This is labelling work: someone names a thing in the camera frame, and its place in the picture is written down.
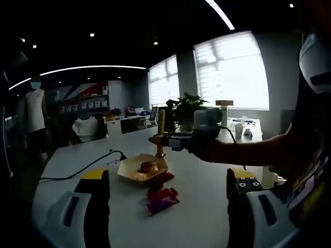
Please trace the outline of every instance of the window blind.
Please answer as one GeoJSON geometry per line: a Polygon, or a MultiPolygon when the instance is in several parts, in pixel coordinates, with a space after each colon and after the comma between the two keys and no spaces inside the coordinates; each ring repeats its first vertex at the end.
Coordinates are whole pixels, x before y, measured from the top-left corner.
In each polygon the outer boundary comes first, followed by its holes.
{"type": "Polygon", "coordinates": [[[251,32],[219,37],[194,47],[198,92],[206,106],[233,100],[234,108],[269,109],[262,56],[251,32]]]}
{"type": "Polygon", "coordinates": [[[176,55],[150,68],[148,94],[151,108],[165,106],[169,99],[178,100],[179,82],[176,55]]]}

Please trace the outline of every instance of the black ceiling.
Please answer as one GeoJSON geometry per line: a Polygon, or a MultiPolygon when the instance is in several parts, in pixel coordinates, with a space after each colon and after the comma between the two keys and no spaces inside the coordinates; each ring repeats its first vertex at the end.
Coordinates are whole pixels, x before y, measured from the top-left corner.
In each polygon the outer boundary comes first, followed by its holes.
{"type": "MultiPolygon", "coordinates": [[[[289,7],[288,0],[216,2],[229,17],[235,32],[300,28],[297,10],[289,7]]],[[[230,33],[205,0],[117,0],[71,7],[15,8],[6,23],[8,42],[4,51],[12,57],[21,50],[27,57],[24,64],[15,67],[6,61],[10,85],[36,73],[75,66],[148,68],[194,44],[230,33]]],[[[141,73],[136,69],[80,69],[51,74],[42,80],[50,84],[66,80],[84,83],[88,76],[93,81],[118,76],[132,80],[141,73]]]]}

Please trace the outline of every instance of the curved light strip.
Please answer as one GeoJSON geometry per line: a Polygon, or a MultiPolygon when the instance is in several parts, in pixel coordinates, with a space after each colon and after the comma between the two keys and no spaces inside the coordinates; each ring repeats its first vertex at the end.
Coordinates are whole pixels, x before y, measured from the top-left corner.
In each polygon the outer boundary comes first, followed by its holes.
{"type": "Polygon", "coordinates": [[[230,30],[234,30],[234,26],[230,22],[227,15],[223,12],[223,10],[214,2],[214,0],[205,0],[217,13],[218,15],[223,19],[225,24],[228,26],[230,30]]]}
{"type": "MultiPolygon", "coordinates": [[[[77,67],[69,67],[69,68],[59,69],[59,70],[55,70],[55,71],[45,72],[45,73],[42,73],[40,76],[44,76],[44,75],[48,75],[48,74],[56,73],[56,72],[60,72],[60,71],[68,71],[68,70],[84,69],[84,68],[105,68],[105,67],[131,68],[131,69],[146,70],[145,67],[138,67],[138,66],[77,66],[77,67]]],[[[24,82],[29,81],[29,80],[31,80],[31,77],[11,86],[9,88],[9,90],[11,90],[11,89],[15,88],[16,86],[19,86],[20,84],[23,84],[24,82]]]]}

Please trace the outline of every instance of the desk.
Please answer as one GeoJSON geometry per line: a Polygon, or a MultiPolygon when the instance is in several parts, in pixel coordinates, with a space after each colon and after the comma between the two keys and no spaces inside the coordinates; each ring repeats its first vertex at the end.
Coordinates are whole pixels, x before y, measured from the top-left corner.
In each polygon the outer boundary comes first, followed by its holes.
{"type": "Polygon", "coordinates": [[[141,119],[145,120],[148,119],[149,115],[141,116],[141,115],[134,115],[129,117],[123,117],[118,120],[111,120],[107,121],[107,130],[109,137],[114,136],[121,136],[124,133],[134,132],[139,129],[143,129],[144,126],[141,124],[139,127],[139,122],[141,119]]]}
{"type": "MultiPolygon", "coordinates": [[[[262,140],[260,122],[250,125],[253,140],[262,140]]],[[[155,154],[156,147],[147,139],[157,133],[157,128],[123,134],[114,139],[59,148],[43,172],[43,177],[66,177],[90,162],[118,149],[130,157],[140,153],[155,154]]],[[[220,139],[231,141],[230,134],[222,132],[220,139]]],[[[110,171],[110,221],[109,239],[112,248],[169,248],[169,247],[226,247],[229,222],[226,197],[226,174],[229,164],[207,163],[187,151],[165,148],[165,160],[175,178],[165,184],[179,193],[180,203],[153,217],[145,214],[146,189],[128,183],[118,176],[118,164],[109,163],[118,154],[106,157],[88,170],[108,168],[110,171]]],[[[262,181],[262,168],[247,166],[262,181]]],[[[50,207],[67,191],[73,191],[82,174],[65,181],[41,182],[36,190],[32,219],[43,233],[50,207]]]]}

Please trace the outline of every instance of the hand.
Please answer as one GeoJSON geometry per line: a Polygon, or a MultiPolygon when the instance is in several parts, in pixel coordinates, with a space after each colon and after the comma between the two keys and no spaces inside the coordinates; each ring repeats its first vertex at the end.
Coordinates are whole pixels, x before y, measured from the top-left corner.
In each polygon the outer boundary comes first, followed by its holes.
{"type": "Polygon", "coordinates": [[[187,150],[203,161],[217,163],[220,160],[223,145],[224,143],[218,139],[211,142],[192,141],[189,143],[187,150]]]}

